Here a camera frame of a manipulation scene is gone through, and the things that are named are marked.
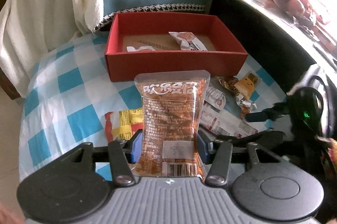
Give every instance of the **barcode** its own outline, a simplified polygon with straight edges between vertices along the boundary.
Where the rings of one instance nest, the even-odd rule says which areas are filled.
[[[193,163],[162,163],[162,173],[165,176],[196,176],[197,165]]]

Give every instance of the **gray gripper base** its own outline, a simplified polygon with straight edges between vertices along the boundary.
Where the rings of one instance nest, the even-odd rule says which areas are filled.
[[[76,224],[126,223],[265,224],[268,222],[240,211],[224,189],[208,187],[198,177],[172,179],[143,177],[135,186],[115,190],[103,208],[85,220],[76,222]],[[314,218],[307,218],[302,223],[318,224]]]

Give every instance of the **floor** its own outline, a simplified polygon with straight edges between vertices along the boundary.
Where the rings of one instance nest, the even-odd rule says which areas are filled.
[[[22,216],[16,200],[22,106],[0,88],[0,203]]]

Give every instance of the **clear plastic packaging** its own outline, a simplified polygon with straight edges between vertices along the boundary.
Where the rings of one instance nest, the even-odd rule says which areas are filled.
[[[144,113],[138,175],[200,175],[197,132],[209,80],[204,70],[136,76]]]
[[[234,76],[227,76],[227,77],[216,77],[219,83],[226,88],[227,90],[231,91],[235,94],[235,84],[239,81],[238,78]]]

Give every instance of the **blue checkered tablecloth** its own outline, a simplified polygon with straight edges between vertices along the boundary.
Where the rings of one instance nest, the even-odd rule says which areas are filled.
[[[104,114],[142,106],[134,82],[110,82],[104,51],[107,32],[88,34],[50,52],[35,67],[21,121],[20,180],[81,142],[107,145]],[[248,56],[238,78],[253,72],[260,79],[252,96],[258,110],[285,99],[272,77]],[[270,123],[252,124],[259,131]],[[96,171],[109,179],[106,163]]]

